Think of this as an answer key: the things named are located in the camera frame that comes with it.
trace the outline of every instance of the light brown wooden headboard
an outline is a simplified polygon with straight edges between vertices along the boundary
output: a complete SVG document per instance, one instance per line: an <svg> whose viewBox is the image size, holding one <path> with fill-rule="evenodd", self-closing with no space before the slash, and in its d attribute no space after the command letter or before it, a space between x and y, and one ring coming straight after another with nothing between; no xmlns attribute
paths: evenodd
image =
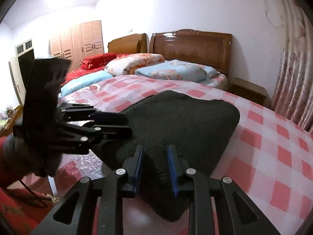
<svg viewBox="0 0 313 235"><path fill-rule="evenodd" d="M161 54L165 60L178 59L208 65L228 76L232 35L183 29L154 33L150 53Z"/></svg>
<svg viewBox="0 0 313 235"><path fill-rule="evenodd" d="M131 34L108 43L108 52L115 54L148 53L147 35Z"/></svg>

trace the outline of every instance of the wooden wardrobe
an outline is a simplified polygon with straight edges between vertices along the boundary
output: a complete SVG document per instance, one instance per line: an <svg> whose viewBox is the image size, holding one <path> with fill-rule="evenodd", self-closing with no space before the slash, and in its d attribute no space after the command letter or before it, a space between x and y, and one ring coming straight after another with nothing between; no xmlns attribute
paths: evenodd
<svg viewBox="0 0 313 235"><path fill-rule="evenodd" d="M60 29L50 37L54 57L72 60L70 70L79 68L85 57L104 53L101 20Z"/></svg>

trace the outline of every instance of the metal bolt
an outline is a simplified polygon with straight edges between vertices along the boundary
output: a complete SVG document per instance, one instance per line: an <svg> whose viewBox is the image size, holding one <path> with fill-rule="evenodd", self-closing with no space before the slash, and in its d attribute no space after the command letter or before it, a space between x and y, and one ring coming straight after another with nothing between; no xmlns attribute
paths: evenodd
<svg viewBox="0 0 313 235"><path fill-rule="evenodd" d="M196 170L193 169L193 168L189 168L189 169L186 170L186 172L187 172L188 174L190 174L190 175L193 175L193 174L196 173Z"/></svg>
<svg viewBox="0 0 313 235"><path fill-rule="evenodd" d="M231 183L233 180L230 177L223 177L224 183Z"/></svg>
<svg viewBox="0 0 313 235"><path fill-rule="evenodd" d="M116 170L116 174L118 174L118 175L123 175L125 172L126 172L126 170L124 170L124 169Z"/></svg>
<svg viewBox="0 0 313 235"><path fill-rule="evenodd" d="M82 178L80 179L80 182L81 182L81 183L88 183L88 182L89 182L89 178L88 178L88 177L82 177Z"/></svg>

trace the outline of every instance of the person's hand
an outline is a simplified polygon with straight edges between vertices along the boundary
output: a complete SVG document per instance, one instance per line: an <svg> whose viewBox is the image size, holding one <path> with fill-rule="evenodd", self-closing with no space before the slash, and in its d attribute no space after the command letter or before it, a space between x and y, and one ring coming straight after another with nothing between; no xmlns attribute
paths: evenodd
<svg viewBox="0 0 313 235"><path fill-rule="evenodd" d="M32 149L21 137L11 133L4 143L4 162L19 177L34 173L43 176L43 171L53 177L61 162L62 154L46 153Z"/></svg>

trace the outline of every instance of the floral curtain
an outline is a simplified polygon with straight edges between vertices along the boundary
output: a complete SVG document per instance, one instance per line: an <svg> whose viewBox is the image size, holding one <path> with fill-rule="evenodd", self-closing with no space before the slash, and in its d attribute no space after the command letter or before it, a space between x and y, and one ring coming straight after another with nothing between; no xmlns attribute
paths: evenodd
<svg viewBox="0 0 313 235"><path fill-rule="evenodd" d="M281 0L285 31L271 108L313 133L313 27L296 0Z"/></svg>

